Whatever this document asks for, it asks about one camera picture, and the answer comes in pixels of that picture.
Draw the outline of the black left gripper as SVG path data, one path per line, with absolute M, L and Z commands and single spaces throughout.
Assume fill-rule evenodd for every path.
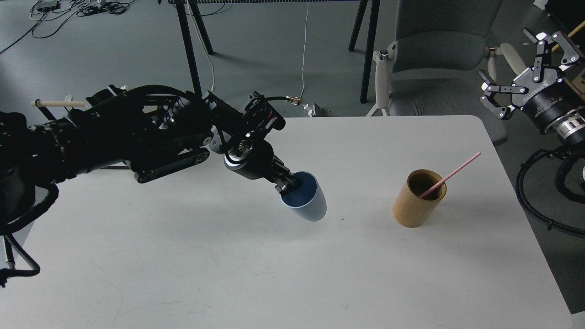
M 301 179 L 278 159 L 272 145 L 265 140 L 242 141 L 224 155 L 225 166 L 249 180 L 265 178 L 275 183 L 275 190 L 286 196 L 303 186 Z

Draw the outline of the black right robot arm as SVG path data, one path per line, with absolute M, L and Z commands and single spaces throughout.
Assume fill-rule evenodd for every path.
M 583 62 L 584 55 L 576 44 L 562 31 L 548 35 L 534 35 L 528 29 L 524 35 L 536 45 L 532 65 L 525 65 L 511 46 L 489 48 L 488 70 L 479 70 L 483 79 L 481 103 L 500 120 L 511 118 L 514 110 L 521 111 L 540 134 L 556 133 L 561 146 L 553 150 L 540 149 L 524 163 L 516 177 L 518 201 L 547 226 L 573 237 L 584 237 L 584 230 L 551 219 L 536 210 L 524 192 L 524 178 L 528 170 L 543 158 L 561 161 L 554 177 L 554 186 L 566 199 L 579 204 L 584 196 L 566 186 L 566 178 L 578 160 L 584 158 L 584 95 L 578 92 L 564 77 L 564 71 Z M 511 85 L 499 85 L 495 81 L 493 59 L 504 55 L 510 68 L 516 73 Z

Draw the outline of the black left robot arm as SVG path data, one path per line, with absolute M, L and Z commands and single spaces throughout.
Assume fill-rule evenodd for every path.
M 272 101 L 299 104 L 290 96 L 258 92 L 237 110 L 208 91 L 201 96 L 165 85 L 129 91 L 110 85 L 60 119 L 41 106 L 48 122 L 29 126 L 18 112 L 1 113 L 1 243 L 13 277 L 38 275 L 40 266 L 14 238 L 56 202 L 57 185 L 81 174 L 124 163 L 138 183 L 201 164 L 210 152 L 249 180 L 264 178 L 281 196 L 306 183 L 291 173 L 265 140 L 286 121 Z

